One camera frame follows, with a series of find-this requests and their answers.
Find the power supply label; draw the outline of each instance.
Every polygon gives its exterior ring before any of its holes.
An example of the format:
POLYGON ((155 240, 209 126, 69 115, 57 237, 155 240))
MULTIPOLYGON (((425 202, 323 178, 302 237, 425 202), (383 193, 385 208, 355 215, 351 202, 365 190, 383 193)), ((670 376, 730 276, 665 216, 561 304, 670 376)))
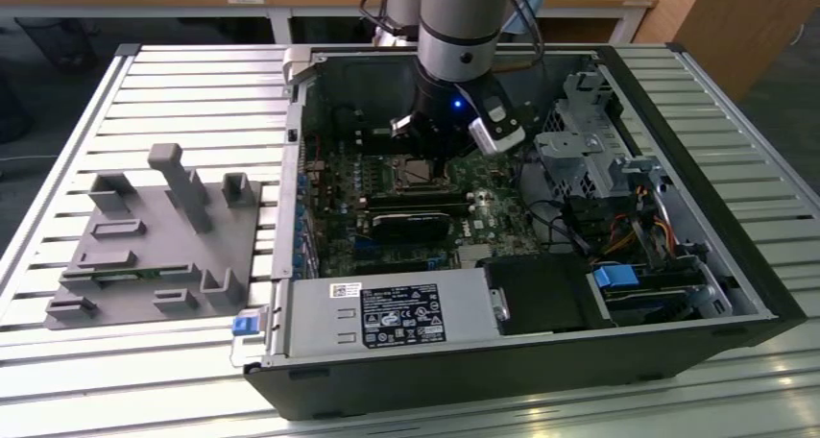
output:
POLYGON ((443 342, 438 286, 361 289, 361 333, 367 349, 443 342))

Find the metal rack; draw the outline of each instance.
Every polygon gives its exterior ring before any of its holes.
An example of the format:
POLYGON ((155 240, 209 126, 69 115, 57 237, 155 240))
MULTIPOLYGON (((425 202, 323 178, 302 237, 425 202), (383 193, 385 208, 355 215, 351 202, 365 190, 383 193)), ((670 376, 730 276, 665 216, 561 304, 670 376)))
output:
MULTIPOLYGON (((249 301, 269 301, 287 104, 282 49, 142 46, 114 57, 0 261, 0 436, 769 436, 817 425, 817 196, 689 56, 663 46, 618 52, 809 316, 767 343, 665 381, 289 423, 230 364, 230 318, 43 329, 93 209, 83 194, 93 172, 119 170, 134 185, 161 183, 145 164, 157 142, 179 144, 182 164, 203 182, 230 171, 262 182, 249 301)), ((650 154, 637 121, 626 124, 650 154)), ((242 346, 245 356, 262 350, 259 339, 242 346)))

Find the desk leg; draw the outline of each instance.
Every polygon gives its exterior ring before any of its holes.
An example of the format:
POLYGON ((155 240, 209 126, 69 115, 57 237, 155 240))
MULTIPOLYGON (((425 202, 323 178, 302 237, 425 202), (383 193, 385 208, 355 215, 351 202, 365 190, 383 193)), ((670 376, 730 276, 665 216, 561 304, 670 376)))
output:
POLYGON ((611 36, 609 38, 610 44, 627 44, 631 42, 631 38, 638 31, 639 21, 645 14, 645 8, 629 8, 623 10, 623 15, 617 20, 611 36))
POLYGON ((270 19, 270 28, 273 29, 275 44, 293 44, 293 36, 290 35, 291 16, 293 12, 290 8, 270 8, 267 10, 267 18, 270 19))

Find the blue tab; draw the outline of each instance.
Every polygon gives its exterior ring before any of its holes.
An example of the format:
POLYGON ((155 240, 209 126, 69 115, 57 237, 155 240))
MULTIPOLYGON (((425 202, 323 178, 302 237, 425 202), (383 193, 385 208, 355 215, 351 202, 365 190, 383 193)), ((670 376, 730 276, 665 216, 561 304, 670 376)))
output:
POLYGON ((258 333, 258 316, 237 316, 230 329, 233 335, 253 335, 258 333))
POLYGON ((591 272, 598 287, 637 286, 638 277, 631 265, 603 265, 591 272))

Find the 3d printed holder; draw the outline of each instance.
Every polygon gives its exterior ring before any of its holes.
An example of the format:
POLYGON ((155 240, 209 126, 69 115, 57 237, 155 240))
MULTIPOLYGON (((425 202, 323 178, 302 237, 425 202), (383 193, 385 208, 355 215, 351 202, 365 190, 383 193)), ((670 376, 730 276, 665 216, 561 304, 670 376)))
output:
POLYGON ((246 304, 261 183, 243 173, 201 183, 177 144, 155 144, 147 166, 167 187, 98 174, 90 214, 47 329, 234 315, 246 304))

